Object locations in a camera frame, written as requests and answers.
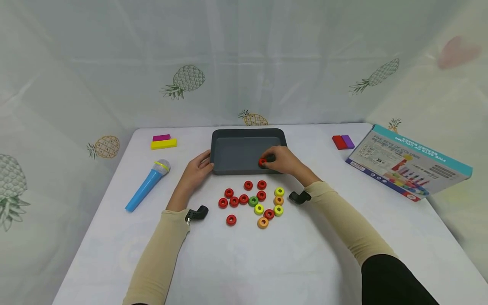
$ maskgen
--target fingers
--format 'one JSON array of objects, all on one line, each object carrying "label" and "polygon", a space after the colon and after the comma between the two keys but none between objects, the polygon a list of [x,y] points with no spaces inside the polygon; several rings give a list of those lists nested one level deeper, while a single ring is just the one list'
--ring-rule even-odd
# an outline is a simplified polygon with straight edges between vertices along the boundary
[{"label": "fingers", "polygon": [[276,152],[276,148],[279,147],[279,146],[271,146],[270,148],[268,148],[262,155],[261,155],[261,158],[264,158],[266,157],[267,155],[272,155]]},{"label": "fingers", "polygon": [[274,163],[274,162],[265,162],[265,163],[263,163],[263,165],[264,165],[266,168],[276,170],[276,166],[275,166],[275,163]]},{"label": "fingers", "polygon": [[205,159],[205,160],[204,160],[204,161],[203,161],[203,162],[202,162],[202,163],[201,163],[201,164],[198,166],[198,168],[199,168],[199,169],[202,169],[202,168],[204,168],[205,166],[207,166],[209,163],[210,163],[210,158],[207,158],[207,159]]},{"label": "fingers", "polygon": [[207,164],[204,168],[202,168],[200,171],[203,172],[203,174],[206,176],[208,175],[211,171],[213,170],[213,163]]},{"label": "fingers", "polygon": [[207,159],[208,157],[210,157],[210,149],[209,150],[206,150],[204,151],[203,153],[199,154],[198,156],[195,157],[195,159],[193,159],[192,161],[190,161],[191,163],[196,163],[197,166],[200,165],[200,163],[203,162],[203,160]]}]

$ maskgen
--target purple block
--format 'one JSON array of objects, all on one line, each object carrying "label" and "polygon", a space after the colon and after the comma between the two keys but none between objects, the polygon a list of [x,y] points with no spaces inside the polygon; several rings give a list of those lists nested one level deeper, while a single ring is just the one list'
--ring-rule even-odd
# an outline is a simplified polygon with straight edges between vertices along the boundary
[{"label": "purple block", "polygon": [[156,142],[156,141],[164,141],[164,140],[169,140],[171,139],[171,136],[168,134],[168,135],[160,135],[160,136],[154,136],[153,137],[153,142]]},{"label": "purple block", "polygon": [[352,142],[351,138],[348,135],[341,136],[344,142],[346,143],[347,149],[353,149],[354,143]]}]

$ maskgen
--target microphone grille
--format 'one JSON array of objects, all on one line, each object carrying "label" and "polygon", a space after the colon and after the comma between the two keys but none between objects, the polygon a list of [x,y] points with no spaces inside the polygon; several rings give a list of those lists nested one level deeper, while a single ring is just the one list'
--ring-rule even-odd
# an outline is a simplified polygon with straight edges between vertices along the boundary
[{"label": "microphone grille", "polygon": [[160,172],[164,176],[169,172],[171,166],[169,165],[168,160],[159,159],[154,162],[153,169]]}]

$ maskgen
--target pink heart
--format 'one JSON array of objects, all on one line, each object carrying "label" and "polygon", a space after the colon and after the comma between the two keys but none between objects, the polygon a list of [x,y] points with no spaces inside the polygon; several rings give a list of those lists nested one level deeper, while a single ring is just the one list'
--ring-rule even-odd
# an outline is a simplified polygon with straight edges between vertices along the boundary
[{"label": "pink heart", "polygon": [[449,40],[442,49],[437,60],[439,69],[450,69],[477,59],[481,54],[481,46],[467,44],[461,36]]}]

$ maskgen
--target pineapple print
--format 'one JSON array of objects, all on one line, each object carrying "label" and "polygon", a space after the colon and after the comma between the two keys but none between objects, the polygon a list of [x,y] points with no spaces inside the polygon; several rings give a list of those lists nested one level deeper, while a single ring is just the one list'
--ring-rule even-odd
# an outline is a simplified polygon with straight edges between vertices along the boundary
[{"label": "pineapple print", "polygon": [[395,58],[394,60],[385,63],[376,71],[371,74],[371,76],[368,79],[363,79],[363,81],[357,81],[355,85],[349,86],[351,89],[349,92],[352,92],[352,95],[355,94],[360,94],[362,93],[366,87],[368,86],[376,86],[378,84],[381,84],[382,81],[386,80],[388,76],[392,75],[398,70],[398,67],[400,66],[400,59]]},{"label": "pineapple print", "polygon": [[173,84],[166,85],[166,88],[160,91],[164,93],[164,97],[171,97],[172,100],[184,99],[183,91],[193,91],[198,89],[205,81],[203,72],[194,65],[186,65],[181,67],[173,77]]},{"label": "pineapple print", "polygon": [[249,110],[243,110],[238,117],[244,120],[246,126],[263,126],[268,125],[268,121],[256,113],[249,113]]},{"label": "pineapple print", "polygon": [[86,149],[90,152],[90,158],[93,159],[97,156],[111,159],[117,155],[119,148],[119,139],[114,136],[101,137],[94,145],[88,143],[86,146]]},{"label": "pineapple print", "polygon": [[398,133],[398,126],[402,123],[401,119],[391,119],[390,123],[388,124],[388,130],[393,131],[394,133]]},{"label": "pineapple print", "polygon": [[22,222],[21,214],[25,214],[22,206],[29,203],[19,196],[27,189],[24,172],[14,157],[0,154],[0,225],[7,232],[12,221]]}]

